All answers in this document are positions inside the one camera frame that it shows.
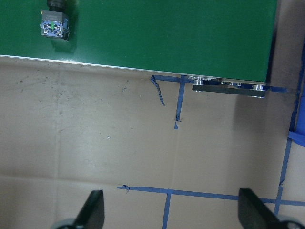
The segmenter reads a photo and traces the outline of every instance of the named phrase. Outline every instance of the metal edge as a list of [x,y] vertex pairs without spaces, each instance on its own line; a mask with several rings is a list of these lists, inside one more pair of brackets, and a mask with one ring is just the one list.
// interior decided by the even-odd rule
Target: metal edge
[[22,57],[22,56],[10,56],[10,55],[0,55],[0,57],[12,58],[12,59],[23,59],[23,60],[32,60],[32,61],[44,61],[44,62],[55,62],[55,63],[68,63],[75,65],[87,65],[87,66],[95,66],[95,67],[104,67],[104,68],[113,68],[113,69],[124,69],[124,70],[133,70],[133,71],[143,71],[143,72],[151,72],[151,73],[163,73],[163,74],[174,74],[174,75],[187,75],[188,78],[204,78],[210,80],[222,80],[226,82],[232,83],[244,83],[244,84],[257,84],[257,85],[266,85],[266,82],[258,82],[258,81],[247,81],[247,80],[236,80],[236,79],[227,79],[215,76],[207,76],[207,75],[195,75],[188,73],[173,73],[173,72],[163,72],[163,71],[155,71],[155,70],[147,70],[140,68],[128,68],[128,67],[119,67],[119,66],[111,66],[104,64],[95,64],[95,63],[83,63],[83,62],[75,62],[69,60],[52,60],[52,59],[43,59],[43,58],[33,58],[33,57]]

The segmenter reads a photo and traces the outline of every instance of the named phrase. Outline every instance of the gray floor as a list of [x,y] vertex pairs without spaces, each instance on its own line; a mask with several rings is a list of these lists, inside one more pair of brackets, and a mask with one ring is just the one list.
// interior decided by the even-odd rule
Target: gray floor
[[[296,88],[304,38],[302,0],[281,2],[273,86]],[[165,194],[118,185],[276,198],[293,94],[265,99],[185,88],[152,73],[0,58],[0,228],[50,228],[103,189],[104,229],[162,227]],[[305,201],[305,149],[293,144],[283,199]],[[280,214],[305,224],[305,208]],[[169,229],[241,228],[237,202],[172,196]]]

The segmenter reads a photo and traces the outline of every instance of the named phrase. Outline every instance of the blue painter's tape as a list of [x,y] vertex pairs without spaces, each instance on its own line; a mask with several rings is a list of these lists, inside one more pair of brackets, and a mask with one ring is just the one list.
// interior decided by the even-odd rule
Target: blue painter's tape
[[278,93],[287,93],[288,89],[285,87],[273,87],[273,86],[264,86],[264,90]]
[[[303,66],[300,72],[300,79],[299,79],[299,84],[297,88],[297,92],[301,93],[301,86],[302,82],[304,81],[305,85],[305,79],[304,79],[304,71],[305,71],[305,50],[303,50]],[[303,93],[300,101],[300,106],[299,106],[299,114],[298,114],[298,120],[297,120],[297,125],[295,132],[298,134],[298,139],[294,139],[295,143],[305,147],[305,87],[303,86]]]
[[[117,187],[117,188],[142,191],[142,192],[156,192],[156,193],[164,193],[164,194],[170,194],[170,195],[180,195],[180,196],[238,200],[238,196],[216,194],[216,193],[206,193],[206,192],[191,192],[191,191],[182,191],[182,190],[175,190],[175,189],[155,188],[155,187],[128,187],[127,185],[123,185],[123,186]],[[269,204],[269,203],[274,204],[276,201],[275,199],[267,199],[267,198],[260,198],[260,200],[267,204]]]
[[288,137],[294,140],[299,145],[305,147],[305,135],[299,134],[297,132],[289,131]]
[[305,202],[302,201],[281,200],[281,204],[305,207]]
[[180,83],[181,78],[173,76],[153,75],[156,80]]
[[[289,131],[294,131],[294,129],[295,129],[295,120],[296,120],[297,109],[299,107],[299,99],[300,99],[300,94],[301,94],[302,82],[303,82],[303,78],[304,78],[304,72],[305,72],[305,40],[303,42],[303,50],[302,50],[302,68],[301,68],[301,71],[299,74],[297,91],[296,91],[296,95],[295,95],[296,96],[295,108],[291,114]],[[290,150],[291,150],[291,143],[292,143],[292,139],[288,138],[287,144],[286,144],[286,149],[285,149],[285,154],[284,154],[284,159],[283,159],[282,170],[281,170],[280,184],[278,186],[278,192],[277,192],[275,208],[274,208],[275,209],[274,214],[276,214],[276,215],[278,214],[280,205],[281,205],[284,181],[285,181],[285,177],[286,177],[288,160],[289,160],[289,155],[290,155]]]
[[[123,185],[120,187],[117,187],[118,189],[126,189],[128,187],[127,185]],[[166,193],[171,194],[171,189],[166,188],[156,188],[156,187],[128,187],[129,190],[135,190],[135,191],[142,191],[142,192],[157,192],[157,193]]]
[[205,193],[205,192],[191,192],[191,191],[173,190],[173,194],[174,195],[180,195],[180,196],[238,200],[238,196],[215,194],[215,193]]
[[165,202],[165,206],[164,206],[162,229],[167,229],[167,222],[168,222],[168,217],[170,214],[170,204],[171,204],[171,194],[167,194],[166,202]]
[[182,108],[183,96],[184,96],[184,88],[185,88],[185,79],[186,76],[181,76],[180,87],[179,87],[179,96],[177,102],[177,111],[176,111],[176,122],[180,122],[180,113]]
[[157,83],[157,81],[156,81],[156,79],[155,79],[154,76],[151,77],[151,82],[152,82],[152,83],[156,86],[156,88],[158,89],[160,101],[161,101],[162,105],[165,106],[165,103],[164,103],[163,98],[162,98],[160,86],[158,85],[158,83]]
[[[173,77],[173,76],[163,76],[163,75],[153,75],[156,80],[161,80],[161,81],[168,81],[168,82],[176,82],[180,83],[181,78],[179,77]],[[194,83],[194,80],[191,80],[189,78],[185,78],[184,81],[186,83]]]
[[277,196],[276,196],[276,202],[275,202],[275,208],[274,208],[275,215],[278,215],[278,212],[280,210],[281,198],[282,198],[283,188],[284,188],[284,181],[285,181],[285,177],[286,177],[288,160],[289,160],[289,155],[290,155],[290,150],[291,150],[291,142],[292,142],[292,140],[290,138],[288,138],[287,144],[286,144],[286,150],[285,150],[285,154],[284,154],[284,159],[283,159],[282,170],[281,170],[280,184],[278,186],[278,192],[277,192]]

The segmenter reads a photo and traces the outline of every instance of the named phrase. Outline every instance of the green panel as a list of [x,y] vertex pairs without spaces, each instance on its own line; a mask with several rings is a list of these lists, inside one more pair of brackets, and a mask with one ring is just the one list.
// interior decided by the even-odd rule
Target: green panel
[[46,0],[0,0],[0,54],[265,81],[276,4],[68,0],[64,41],[40,35]]

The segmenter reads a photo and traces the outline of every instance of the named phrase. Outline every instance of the torn tape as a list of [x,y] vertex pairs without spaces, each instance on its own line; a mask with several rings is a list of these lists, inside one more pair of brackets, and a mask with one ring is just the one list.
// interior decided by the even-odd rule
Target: torn tape
[[[118,189],[126,189],[127,185],[123,185],[117,187]],[[173,191],[171,189],[166,188],[156,188],[156,187],[128,187],[129,190],[142,191],[142,192],[157,192],[157,193],[166,193],[172,194]]]
[[161,101],[162,105],[165,106],[165,103],[164,103],[163,98],[162,98],[160,86],[158,85],[158,83],[157,83],[157,81],[156,81],[156,78],[155,78],[154,76],[151,77],[151,82],[152,82],[152,83],[156,86],[156,88],[158,89],[160,101]]

